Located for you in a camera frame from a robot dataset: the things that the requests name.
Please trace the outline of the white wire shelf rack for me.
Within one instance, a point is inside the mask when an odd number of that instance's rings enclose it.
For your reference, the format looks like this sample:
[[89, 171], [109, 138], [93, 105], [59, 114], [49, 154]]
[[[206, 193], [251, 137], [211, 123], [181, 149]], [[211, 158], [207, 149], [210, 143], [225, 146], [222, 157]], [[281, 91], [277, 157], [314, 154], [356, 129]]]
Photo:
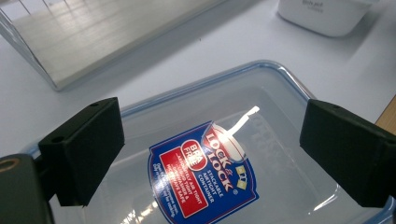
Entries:
[[0, 0], [0, 35], [56, 91], [225, 0]]

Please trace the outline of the clear plastic food container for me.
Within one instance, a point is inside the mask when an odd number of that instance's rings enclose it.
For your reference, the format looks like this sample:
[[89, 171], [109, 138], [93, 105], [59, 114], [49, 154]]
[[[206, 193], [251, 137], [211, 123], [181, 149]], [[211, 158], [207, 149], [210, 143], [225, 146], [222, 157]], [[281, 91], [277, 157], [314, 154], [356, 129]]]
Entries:
[[88, 205], [62, 206], [38, 143], [49, 217], [59, 224], [357, 224], [363, 207], [300, 146], [314, 99], [258, 61], [120, 109], [125, 144]]

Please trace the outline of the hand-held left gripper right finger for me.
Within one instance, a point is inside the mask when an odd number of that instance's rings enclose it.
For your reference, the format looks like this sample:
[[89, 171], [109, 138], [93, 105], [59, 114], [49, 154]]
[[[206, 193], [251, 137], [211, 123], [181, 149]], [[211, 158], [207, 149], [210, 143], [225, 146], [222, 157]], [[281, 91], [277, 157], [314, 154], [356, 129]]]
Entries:
[[301, 148], [363, 207], [396, 199], [396, 135], [339, 105], [310, 99]]

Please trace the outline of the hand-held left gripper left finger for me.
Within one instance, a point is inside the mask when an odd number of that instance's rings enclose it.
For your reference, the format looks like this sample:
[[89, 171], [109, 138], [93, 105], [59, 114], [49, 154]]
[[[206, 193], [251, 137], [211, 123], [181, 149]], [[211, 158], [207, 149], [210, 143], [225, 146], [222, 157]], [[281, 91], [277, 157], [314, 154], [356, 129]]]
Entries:
[[62, 206], [86, 206], [125, 144], [116, 97], [92, 103], [39, 143]]

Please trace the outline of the white square bowl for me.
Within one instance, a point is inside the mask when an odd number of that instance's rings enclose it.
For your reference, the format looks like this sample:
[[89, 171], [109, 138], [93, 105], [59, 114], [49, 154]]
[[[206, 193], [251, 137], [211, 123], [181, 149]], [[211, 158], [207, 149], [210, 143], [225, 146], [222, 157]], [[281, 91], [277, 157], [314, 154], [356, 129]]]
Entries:
[[279, 0], [278, 13], [305, 29], [338, 37], [350, 33], [380, 0]]

